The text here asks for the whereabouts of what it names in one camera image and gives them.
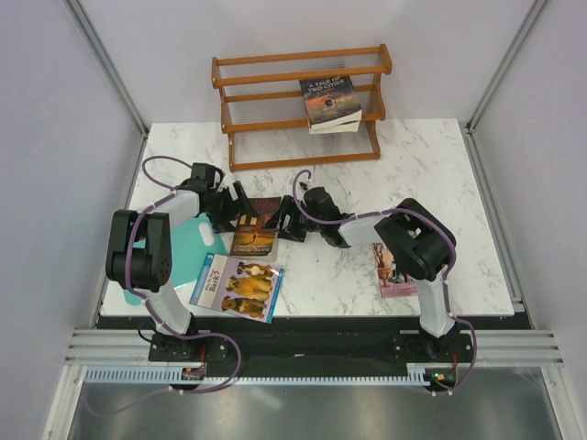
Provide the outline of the Kate DiCamillo dark book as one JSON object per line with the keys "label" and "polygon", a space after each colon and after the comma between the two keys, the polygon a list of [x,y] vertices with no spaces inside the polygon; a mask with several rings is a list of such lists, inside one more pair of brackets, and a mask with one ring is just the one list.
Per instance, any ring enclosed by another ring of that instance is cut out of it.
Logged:
{"label": "Kate DiCamillo dark book", "polygon": [[247,220],[235,231],[230,256],[244,259],[274,261],[277,258],[277,233],[263,230],[263,224],[274,214],[281,203],[280,197],[251,198],[250,204],[258,216]]}

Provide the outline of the Jane Eyre blue book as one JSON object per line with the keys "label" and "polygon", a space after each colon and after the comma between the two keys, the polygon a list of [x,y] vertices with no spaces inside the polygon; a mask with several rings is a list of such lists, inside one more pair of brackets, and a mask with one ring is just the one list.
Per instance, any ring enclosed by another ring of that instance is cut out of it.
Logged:
{"label": "Jane Eyre blue book", "polygon": [[335,133],[355,133],[358,131],[360,126],[360,121],[349,121],[344,124],[340,124],[337,126],[331,126],[327,128],[309,128],[309,133],[311,135],[325,135],[325,134],[335,134]]}

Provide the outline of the A Tale of Two Cities book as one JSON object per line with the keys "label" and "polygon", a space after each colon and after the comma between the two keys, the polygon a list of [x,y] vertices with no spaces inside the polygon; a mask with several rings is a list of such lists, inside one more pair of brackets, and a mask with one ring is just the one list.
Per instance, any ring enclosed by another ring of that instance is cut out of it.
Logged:
{"label": "A Tale of Two Cities book", "polygon": [[309,126],[323,130],[357,122],[362,106],[347,75],[300,80]]}

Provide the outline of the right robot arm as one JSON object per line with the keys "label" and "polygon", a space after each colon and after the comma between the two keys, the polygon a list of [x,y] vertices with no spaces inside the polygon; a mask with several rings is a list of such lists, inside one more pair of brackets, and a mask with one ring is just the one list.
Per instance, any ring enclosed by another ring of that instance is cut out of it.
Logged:
{"label": "right robot arm", "polygon": [[454,235],[413,198],[389,210],[351,214],[341,211],[325,188],[303,188],[302,200],[285,195],[263,226],[295,242],[317,232],[334,248],[384,245],[398,272],[415,281],[422,354],[434,361],[448,355],[459,334],[448,289],[448,275],[456,262]]}

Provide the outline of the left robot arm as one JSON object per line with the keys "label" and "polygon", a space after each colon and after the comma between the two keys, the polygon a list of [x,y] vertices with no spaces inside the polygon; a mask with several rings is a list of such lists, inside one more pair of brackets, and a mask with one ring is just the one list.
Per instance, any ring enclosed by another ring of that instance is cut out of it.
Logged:
{"label": "left robot arm", "polygon": [[195,162],[190,176],[140,211],[114,212],[105,259],[106,277],[138,297],[154,322],[155,336],[181,360],[198,356],[207,338],[172,284],[172,230],[190,218],[206,215],[216,232],[234,228],[242,215],[256,216],[240,181],[217,166]]}

